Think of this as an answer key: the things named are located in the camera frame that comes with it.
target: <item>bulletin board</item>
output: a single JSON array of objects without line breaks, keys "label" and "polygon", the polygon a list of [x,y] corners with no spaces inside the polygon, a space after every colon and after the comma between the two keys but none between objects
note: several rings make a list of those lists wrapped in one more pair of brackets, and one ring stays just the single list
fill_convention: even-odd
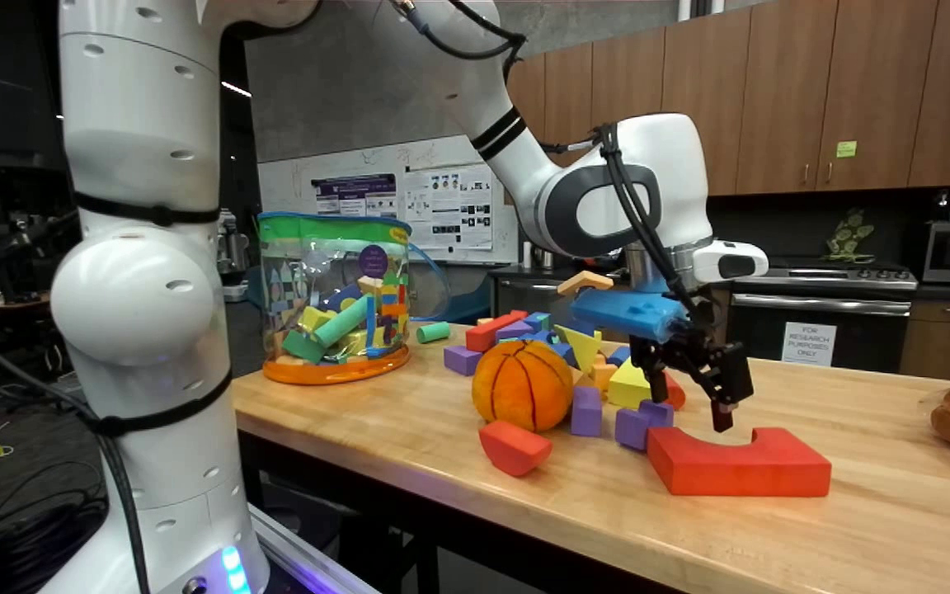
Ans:
[{"label": "bulletin board", "polygon": [[259,165],[264,210],[400,217],[443,264],[518,264],[518,217],[467,140]]}]

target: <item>blue light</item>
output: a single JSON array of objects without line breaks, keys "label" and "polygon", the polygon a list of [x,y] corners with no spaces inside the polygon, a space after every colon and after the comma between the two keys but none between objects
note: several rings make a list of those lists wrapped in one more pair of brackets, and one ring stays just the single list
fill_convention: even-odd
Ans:
[{"label": "blue light", "polygon": [[237,594],[241,588],[247,591],[247,575],[245,570],[231,575],[231,591]]},{"label": "blue light", "polygon": [[220,569],[234,570],[241,569],[241,550],[237,548],[220,548]]}]

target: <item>toy basketball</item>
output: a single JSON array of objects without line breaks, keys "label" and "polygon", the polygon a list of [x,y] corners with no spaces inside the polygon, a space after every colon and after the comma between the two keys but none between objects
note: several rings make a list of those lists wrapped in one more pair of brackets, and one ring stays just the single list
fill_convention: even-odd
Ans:
[{"label": "toy basketball", "polygon": [[545,345],[498,345],[476,366],[472,403],[484,424],[547,433],[567,421],[571,399],[571,366]]}]

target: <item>toy bin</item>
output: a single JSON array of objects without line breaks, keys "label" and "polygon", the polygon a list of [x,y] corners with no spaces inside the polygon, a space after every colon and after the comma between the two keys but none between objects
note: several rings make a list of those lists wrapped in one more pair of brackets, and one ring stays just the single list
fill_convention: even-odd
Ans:
[{"label": "toy bin", "polygon": [[386,217],[264,215],[264,378],[351,384],[408,359],[408,228]]}]

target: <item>wooden table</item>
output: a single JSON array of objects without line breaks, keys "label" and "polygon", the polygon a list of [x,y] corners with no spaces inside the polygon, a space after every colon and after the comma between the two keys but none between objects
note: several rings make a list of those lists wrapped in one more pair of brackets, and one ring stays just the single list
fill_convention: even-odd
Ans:
[{"label": "wooden table", "polygon": [[[673,498],[613,440],[552,433],[531,480],[477,448],[467,379],[416,347],[378,379],[297,389],[234,384],[247,437],[679,591],[950,591],[950,447],[930,410],[950,384],[751,359],[756,396],[721,441],[785,425],[834,467],[828,498]],[[675,424],[710,433],[687,384]]]}]

